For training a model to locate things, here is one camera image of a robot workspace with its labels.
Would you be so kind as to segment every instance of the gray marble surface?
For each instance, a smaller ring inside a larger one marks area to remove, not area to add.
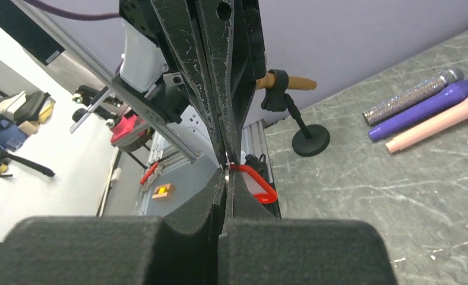
[[[282,216],[366,221],[400,284],[468,284],[468,121],[392,156],[362,117],[450,66],[468,79],[468,32],[305,109],[306,124],[331,133],[315,157],[293,152],[293,120],[266,129]]]

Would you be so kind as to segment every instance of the red handle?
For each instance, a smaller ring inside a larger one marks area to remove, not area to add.
[[[140,184],[143,185],[145,184],[145,182],[147,182],[148,178],[150,177],[150,175],[152,175],[152,173],[154,173],[155,169],[157,168],[157,166],[159,166],[159,162],[155,162],[151,167],[150,169],[145,173],[145,175],[143,175],[143,178],[141,178],[140,180]]]
[[[265,190],[265,193],[254,194],[253,196],[260,202],[260,204],[271,204],[278,200],[278,193],[265,181],[265,179],[258,174],[253,168],[248,165],[235,165],[231,164],[230,168],[239,170],[241,172],[246,172],[253,180]]]

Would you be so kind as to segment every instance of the wooden block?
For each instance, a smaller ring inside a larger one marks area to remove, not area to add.
[[[154,190],[154,195],[152,195],[152,199],[170,198],[174,191],[175,186],[171,183],[157,186]]]

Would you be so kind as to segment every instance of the purple cable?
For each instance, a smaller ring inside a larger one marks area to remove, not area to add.
[[[44,3],[40,0],[22,0],[31,6],[34,6],[44,12],[51,13],[52,15],[56,15],[59,17],[78,20],[78,21],[99,21],[99,20],[107,20],[107,19],[114,19],[120,18],[121,16],[117,13],[107,13],[107,14],[99,14],[99,15],[90,15],[90,14],[79,14],[74,12],[69,12],[63,9],[59,9],[57,7],[51,6],[47,3]]]

